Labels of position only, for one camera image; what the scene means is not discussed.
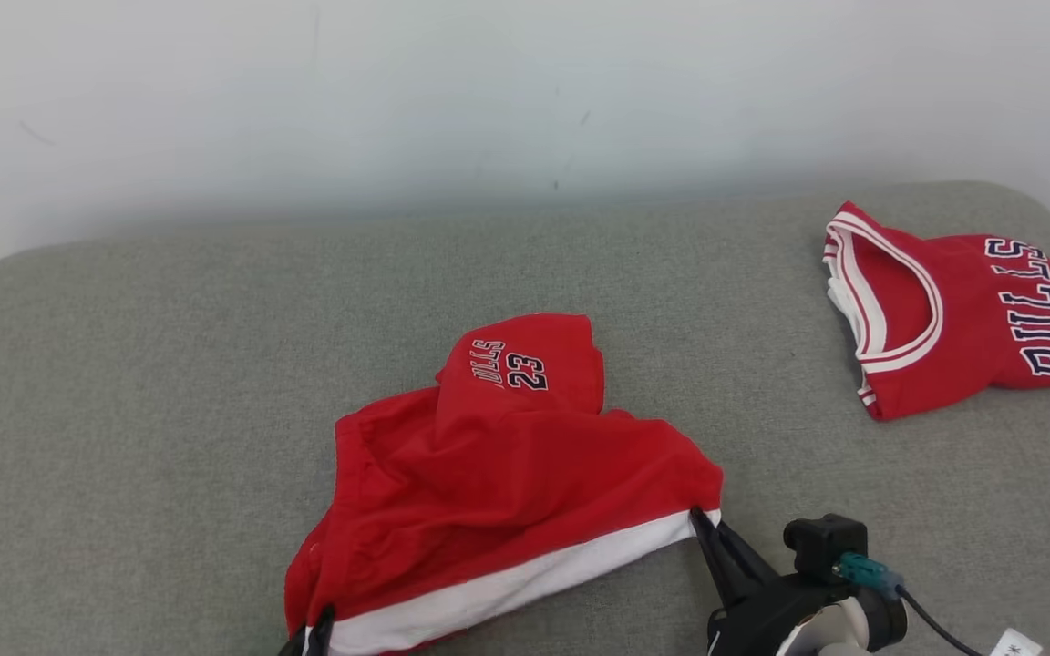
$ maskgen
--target basketball jersey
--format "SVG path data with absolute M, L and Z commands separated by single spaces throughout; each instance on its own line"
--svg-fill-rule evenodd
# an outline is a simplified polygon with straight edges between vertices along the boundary
M 1034 246 L 921 239 L 845 204 L 825 229 L 824 261 L 874 418 L 933 410 L 991 385 L 1050 386 L 1050 258 Z
M 437 381 L 336 425 L 334 502 L 287 573 L 303 653 L 405 651 L 688 538 L 692 506 L 718 520 L 722 472 L 691 440 L 601 414 L 587 317 L 478 329 Z

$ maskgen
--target white label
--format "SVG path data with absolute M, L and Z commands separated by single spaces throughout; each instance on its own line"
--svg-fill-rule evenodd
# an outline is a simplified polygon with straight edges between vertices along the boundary
M 1033 643 L 1021 632 L 1007 630 L 991 656 L 1040 656 L 1040 653 L 1043 653 L 1043 647 Z

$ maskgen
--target red clothing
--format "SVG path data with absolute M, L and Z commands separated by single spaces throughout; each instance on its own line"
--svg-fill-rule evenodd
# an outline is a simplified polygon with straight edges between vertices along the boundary
M 992 235 L 920 239 L 842 205 L 825 237 L 828 294 L 857 337 L 875 419 L 989 385 L 1050 386 L 1050 258 Z
M 620 568 L 718 517 L 721 470 L 666 421 L 602 410 L 584 316 L 464 335 L 439 386 L 336 426 L 335 498 L 287 573 L 289 631 L 401 651 Z

